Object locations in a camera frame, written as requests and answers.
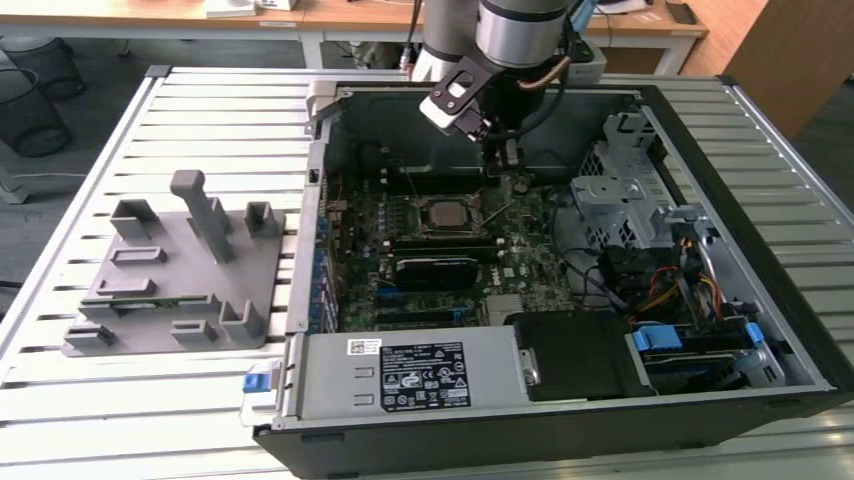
sticker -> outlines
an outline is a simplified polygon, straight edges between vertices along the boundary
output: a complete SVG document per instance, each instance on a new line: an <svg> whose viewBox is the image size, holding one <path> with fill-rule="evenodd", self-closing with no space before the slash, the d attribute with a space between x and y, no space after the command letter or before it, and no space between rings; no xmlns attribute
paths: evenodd
<svg viewBox="0 0 854 480"><path fill-rule="evenodd" d="M276 27L276 28L293 28L296 23L293 22L257 22L259 27Z"/></svg>
<svg viewBox="0 0 854 480"><path fill-rule="evenodd" d="M381 338L351 338L347 340L347 355L376 355L381 346Z"/></svg>
<svg viewBox="0 0 854 480"><path fill-rule="evenodd" d="M471 406L462 342L381 347L379 368L387 412Z"/></svg>

power supply label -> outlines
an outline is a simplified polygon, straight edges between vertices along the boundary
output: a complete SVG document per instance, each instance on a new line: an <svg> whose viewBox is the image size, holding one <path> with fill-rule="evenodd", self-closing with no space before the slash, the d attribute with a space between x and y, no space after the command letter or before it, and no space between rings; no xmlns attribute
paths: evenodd
<svg viewBox="0 0 854 480"><path fill-rule="evenodd" d="M387 412L471 406L462 342L384 346L379 371Z"/></svg>

desk leg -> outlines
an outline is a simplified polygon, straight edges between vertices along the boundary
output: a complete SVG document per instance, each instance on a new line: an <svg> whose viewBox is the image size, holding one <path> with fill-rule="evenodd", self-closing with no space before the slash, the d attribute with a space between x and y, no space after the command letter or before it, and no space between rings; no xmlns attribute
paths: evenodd
<svg viewBox="0 0 854 480"><path fill-rule="evenodd" d="M679 75L695 42L696 38L694 37L670 38L668 48L664 50L658 67L655 67L655 75Z"/></svg>
<svg viewBox="0 0 854 480"><path fill-rule="evenodd" d="M323 32L300 32L299 41L303 44L303 56L305 57L305 68L320 70L323 68Z"/></svg>
<svg viewBox="0 0 854 480"><path fill-rule="evenodd" d="M17 205L27 201L28 196L29 193L27 193L24 186L12 178L9 172L0 165L0 198L12 205Z"/></svg>

slotted metal surface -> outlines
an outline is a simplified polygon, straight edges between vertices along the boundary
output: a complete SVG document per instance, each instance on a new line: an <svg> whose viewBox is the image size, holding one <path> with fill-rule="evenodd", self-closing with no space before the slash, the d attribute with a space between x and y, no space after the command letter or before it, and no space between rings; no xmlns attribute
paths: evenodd
<svg viewBox="0 0 854 480"><path fill-rule="evenodd" d="M292 478L256 447L237 416L243 373L281 354L284 313L275 314L271 343L259 350L67 359L57 349L109 244L107 214L123 198L144 197L157 210L185 208L168 193L169 174L180 168L207 172L208 190L225 208L264 200L287 209L273 298L276 307L287 307L308 152L304 95L309 81L336 77L399 79L372 72L176 68L165 80L145 80L0 324L4 480ZM611 76L604 82L662 87L854 358L854 230L808 169L780 154L715 80ZM695 198L670 167L686 197ZM851 478L853 427L854 412L839 408L776 422L712 448L395 478Z"/></svg>

black waste basket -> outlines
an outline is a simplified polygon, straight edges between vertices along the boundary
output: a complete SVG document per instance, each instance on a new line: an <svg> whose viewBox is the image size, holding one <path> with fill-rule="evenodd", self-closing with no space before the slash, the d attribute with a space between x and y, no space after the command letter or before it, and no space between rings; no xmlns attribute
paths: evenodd
<svg viewBox="0 0 854 480"><path fill-rule="evenodd" d="M52 99L71 98L85 89L71 47L61 38L3 37L0 49L17 68L36 72L41 90Z"/></svg>
<svg viewBox="0 0 854 480"><path fill-rule="evenodd" d="M31 70L0 70L0 139L23 157L41 157L71 141L71 132Z"/></svg>

